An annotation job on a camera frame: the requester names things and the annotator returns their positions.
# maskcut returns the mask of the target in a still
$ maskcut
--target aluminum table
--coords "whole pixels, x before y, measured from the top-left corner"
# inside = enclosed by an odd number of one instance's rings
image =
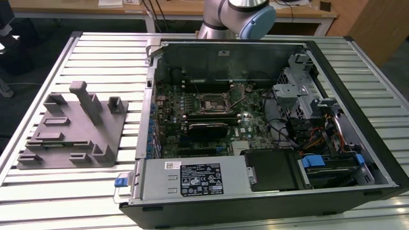
[[[135,230],[136,223],[122,213],[112,200],[114,179],[134,169],[142,101],[147,74],[147,46],[160,38],[192,39],[194,34],[75,33],[71,37],[40,92],[0,157],[0,228],[4,229],[104,229]],[[315,40],[345,86],[383,137],[404,170],[409,173],[409,103],[353,41],[343,37],[267,36],[275,40]],[[116,166],[94,169],[16,169],[18,156],[34,135],[52,92],[66,100],[70,83],[87,81],[88,92],[100,100],[120,96],[130,108]],[[331,90],[321,79],[324,89]],[[130,195],[130,188],[120,190]],[[212,226],[204,229],[327,230],[408,229],[409,193],[371,202],[339,215],[287,218]]]

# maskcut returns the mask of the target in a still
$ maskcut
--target blue latch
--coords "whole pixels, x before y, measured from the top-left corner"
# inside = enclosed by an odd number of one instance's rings
[[[115,187],[116,188],[128,187],[128,178],[116,178]]]
[[[321,155],[310,155],[302,159],[303,166],[308,167],[320,167],[325,166],[324,159]]]
[[[357,154],[356,158],[357,158],[357,161],[359,161],[360,165],[364,165],[365,164],[365,159],[364,159],[363,155]]]

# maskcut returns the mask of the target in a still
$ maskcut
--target desk leg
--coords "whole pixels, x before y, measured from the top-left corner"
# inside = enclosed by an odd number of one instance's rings
[[[328,32],[331,25],[332,25],[332,22],[333,22],[333,18],[323,19],[323,22],[319,25],[319,28],[315,32],[315,36],[325,36],[327,35],[327,32]]]
[[[150,15],[144,15],[143,19],[146,20],[147,32],[156,33],[155,22]]]

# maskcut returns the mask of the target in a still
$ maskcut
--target motherboard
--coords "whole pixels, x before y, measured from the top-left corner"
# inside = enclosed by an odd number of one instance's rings
[[[162,158],[239,155],[274,148],[263,103],[252,82],[158,84]]]

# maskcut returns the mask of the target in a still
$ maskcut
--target power supply label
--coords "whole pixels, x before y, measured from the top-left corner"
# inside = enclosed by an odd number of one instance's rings
[[[180,185],[183,196],[223,194],[220,164],[182,165]]]

